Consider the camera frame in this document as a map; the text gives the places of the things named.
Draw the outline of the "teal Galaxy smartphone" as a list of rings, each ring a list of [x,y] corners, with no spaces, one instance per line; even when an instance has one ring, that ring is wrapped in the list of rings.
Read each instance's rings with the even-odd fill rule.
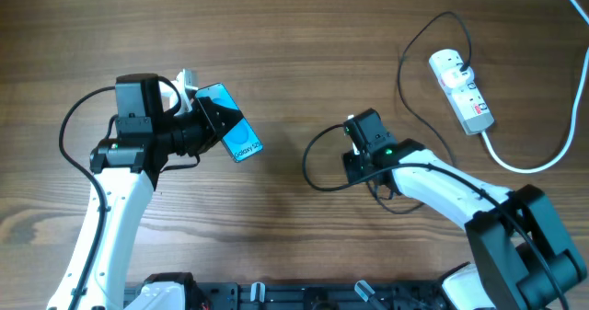
[[[222,83],[201,88],[197,91],[196,97],[209,98],[213,103],[221,106],[239,109],[237,103]],[[244,115],[243,119],[230,132],[222,135],[221,141],[236,163],[240,163],[263,150],[261,140]]]

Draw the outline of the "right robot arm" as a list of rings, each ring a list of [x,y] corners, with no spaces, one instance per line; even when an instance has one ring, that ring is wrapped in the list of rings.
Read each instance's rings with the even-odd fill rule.
[[[344,122],[350,184],[369,182],[420,201],[466,232],[473,263],[442,284],[457,309],[542,309],[587,278],[586,265],[548,196],[474,178],[422,144],[398,142],[374,109]]]

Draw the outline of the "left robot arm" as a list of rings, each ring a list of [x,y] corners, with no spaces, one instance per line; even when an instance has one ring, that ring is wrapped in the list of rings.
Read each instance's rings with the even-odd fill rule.
[[[257,141],[222,84],[198,88],[183,71],[122,75],[114,86],[117,112],[91,151],[89,166],[68,162],[90,182],[87,212],[50,309],[123,309],[126,275],[144,211],[173,156],[199,160],[222,143],[236,162]]]

